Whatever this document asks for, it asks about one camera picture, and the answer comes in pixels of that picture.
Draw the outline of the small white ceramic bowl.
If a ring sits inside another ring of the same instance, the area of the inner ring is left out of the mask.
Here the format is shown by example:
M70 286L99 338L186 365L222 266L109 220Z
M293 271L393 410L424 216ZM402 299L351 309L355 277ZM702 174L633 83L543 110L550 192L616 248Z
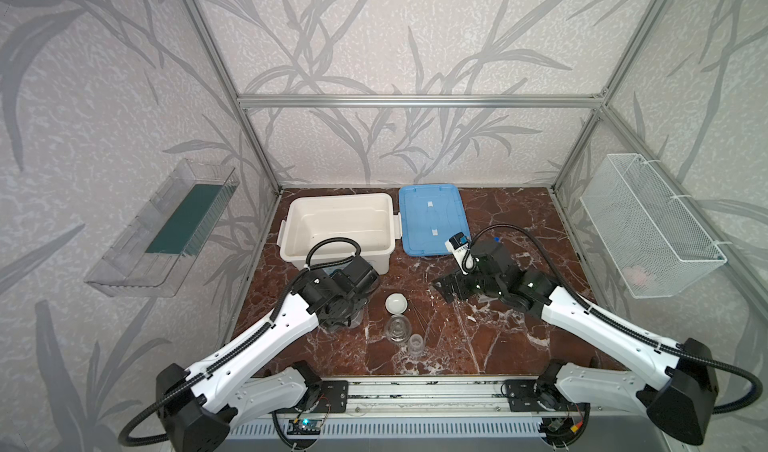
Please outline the small white ceramic bowl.
M403 315L408 309L408 302L403 294L393 293L386 298L385 307L391 315Z

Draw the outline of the small clear glass beaker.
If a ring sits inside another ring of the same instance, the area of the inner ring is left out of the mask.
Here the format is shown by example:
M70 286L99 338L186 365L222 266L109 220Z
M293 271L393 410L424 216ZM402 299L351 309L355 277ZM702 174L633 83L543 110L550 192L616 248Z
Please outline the small clear glass beaker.
M412 357L420 357L425 350L425 340L420 334L412 334L407 341L407 352Z

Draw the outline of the clear glass flask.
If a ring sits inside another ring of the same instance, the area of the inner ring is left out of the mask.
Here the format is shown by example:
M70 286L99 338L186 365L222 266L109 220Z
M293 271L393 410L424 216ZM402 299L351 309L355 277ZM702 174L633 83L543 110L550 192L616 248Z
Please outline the clear glass flask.
M411 323L403 315L393 315L386 324L384 334L391 343L406 343L412 335Z

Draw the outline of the white plastic storage bin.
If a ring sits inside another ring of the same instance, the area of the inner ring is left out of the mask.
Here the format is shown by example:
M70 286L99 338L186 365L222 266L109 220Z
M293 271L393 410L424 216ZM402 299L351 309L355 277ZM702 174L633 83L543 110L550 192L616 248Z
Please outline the white plastic storage bin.
M294 200L278 232L280 257L300 269L313 246L333 237L354 240L378 274L388 273L396 241L402 238L392 198L373 193Z

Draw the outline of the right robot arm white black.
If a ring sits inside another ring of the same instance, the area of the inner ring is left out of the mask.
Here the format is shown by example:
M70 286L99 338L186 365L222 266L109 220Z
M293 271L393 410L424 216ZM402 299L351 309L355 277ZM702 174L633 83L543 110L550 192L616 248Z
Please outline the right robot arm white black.
M703 343L676 342L571 290L549 255L547 272L521 269L498 241L459 232L445 243L458 269L434 281L451 302L485 296L580 338L623 365L621 371L553 362L537 381L548 408L561 403L606 405L646 416L679 442L699 446L714 415L742 410L763 394L753 373L712 357Z

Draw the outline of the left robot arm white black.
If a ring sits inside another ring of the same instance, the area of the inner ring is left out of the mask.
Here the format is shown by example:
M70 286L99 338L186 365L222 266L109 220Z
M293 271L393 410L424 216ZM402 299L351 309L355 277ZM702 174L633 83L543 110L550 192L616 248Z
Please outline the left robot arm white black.
M156 379L156 400L120 431L123 447L169 442L175 451L214 451L230 430L266 413L318 399L321 379L295 364L265 378L256 373L280 352L315 329L350 329L379 283L361 246L347 237L324 239L353 252L314 264L310 257L284 288L275 307L255 325L208 357L183 368L166 367Z

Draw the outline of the blue plastic bin lid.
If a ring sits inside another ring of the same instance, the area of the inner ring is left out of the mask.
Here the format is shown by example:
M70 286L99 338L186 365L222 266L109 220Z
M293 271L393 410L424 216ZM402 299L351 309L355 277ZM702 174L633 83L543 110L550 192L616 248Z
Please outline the blue plastic bin lid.
M470 238L465 208L450 184L407 186L399 190L404 252L411 257L449 255L445 243L461 233Z

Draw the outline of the green circuit board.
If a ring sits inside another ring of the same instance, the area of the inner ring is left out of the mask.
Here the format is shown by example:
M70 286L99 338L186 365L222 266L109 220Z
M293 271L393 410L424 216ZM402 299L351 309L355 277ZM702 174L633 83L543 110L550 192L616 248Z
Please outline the green circuit board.
M288 422L286 435L293 436L318 436L322 432L324 421L322 419L292 419Z

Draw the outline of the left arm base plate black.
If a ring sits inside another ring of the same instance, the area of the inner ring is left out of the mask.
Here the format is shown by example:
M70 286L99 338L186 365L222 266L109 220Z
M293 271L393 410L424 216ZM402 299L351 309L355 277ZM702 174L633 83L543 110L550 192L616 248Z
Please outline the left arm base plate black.
M306 412L344 413L349 398L349 382L346 380L323 380L311 385L307 393Z

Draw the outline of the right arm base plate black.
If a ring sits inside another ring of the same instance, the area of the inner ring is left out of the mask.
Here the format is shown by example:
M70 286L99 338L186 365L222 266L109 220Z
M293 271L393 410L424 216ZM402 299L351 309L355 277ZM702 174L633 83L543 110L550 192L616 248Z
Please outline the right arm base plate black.
M508 379L500 387L502 396L507 400L511 412L552 411L542 401L536 391L535 379Z

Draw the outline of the clear wall shelf green mat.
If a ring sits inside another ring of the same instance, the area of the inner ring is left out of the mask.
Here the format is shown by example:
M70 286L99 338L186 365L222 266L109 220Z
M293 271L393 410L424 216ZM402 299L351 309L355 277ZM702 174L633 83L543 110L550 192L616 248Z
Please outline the clear wall shelf green mat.
M239 185L233 166L181 160L84 282L108 297L175 296Z

